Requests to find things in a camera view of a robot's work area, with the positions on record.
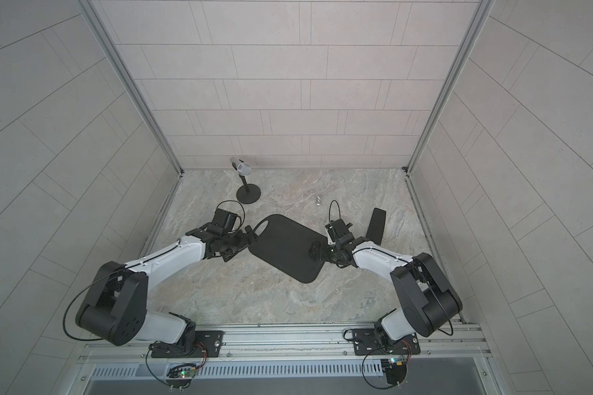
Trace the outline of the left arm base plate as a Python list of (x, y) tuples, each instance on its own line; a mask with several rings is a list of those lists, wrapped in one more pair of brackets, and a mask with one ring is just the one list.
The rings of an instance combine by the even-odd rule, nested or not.
[(149, 346), (153, 358), (214, 358), (218, 357), (223, 331), (195, 331), (186, 333), (177, 343), (154, 342)]

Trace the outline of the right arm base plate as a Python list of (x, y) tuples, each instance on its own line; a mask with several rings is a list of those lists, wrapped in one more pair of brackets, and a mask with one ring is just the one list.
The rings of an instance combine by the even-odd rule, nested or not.
[(356, 356), (367, 355), (419, 355), (420, 345), (415, 333), (391, 340), (376, 329), (346, 329), (343, 333), (345, 341), (353, 345)]

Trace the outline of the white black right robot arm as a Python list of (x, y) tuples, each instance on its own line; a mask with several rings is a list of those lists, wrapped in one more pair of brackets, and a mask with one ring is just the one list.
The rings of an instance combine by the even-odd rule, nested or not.
[(413, 333), (430, 337), (463, 309), (454, 286), (428, 253), (395, 253), (360, 237), (344, 243), (337, 240), (332, 245), (315, 242), (309, 255), (340, 268), (367, 270), (393, 285), (400, 307), (375, 324), (375, 331), (384, 342), (398, 342)]

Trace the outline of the black cutting board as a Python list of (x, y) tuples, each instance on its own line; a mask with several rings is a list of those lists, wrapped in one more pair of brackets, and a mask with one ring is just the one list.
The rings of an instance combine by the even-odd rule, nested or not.
[(311, 260), (309, 250), (315, 241), (327, 237), (281, 214), (263, 219), (255, 229), (257, 241), (248, 247), (255, 257), (301, 283), (312, 283), (323, 268), (324, 260)]

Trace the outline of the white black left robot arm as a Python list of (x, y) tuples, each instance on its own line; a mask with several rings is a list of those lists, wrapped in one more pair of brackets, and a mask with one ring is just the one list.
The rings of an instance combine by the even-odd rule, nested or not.
[(150, 292), (183, 269), (211, 258), (228, 261), (255, 243), (251, 227), (232, 233), (213, 225), (191, 230), (172, 245), (125, 264), (103, 264), (95, 280), (78, 294), (77, 327), (115, 346), (132, 340), (183, 344), (194, 323), (179, 314), (148, 310)]

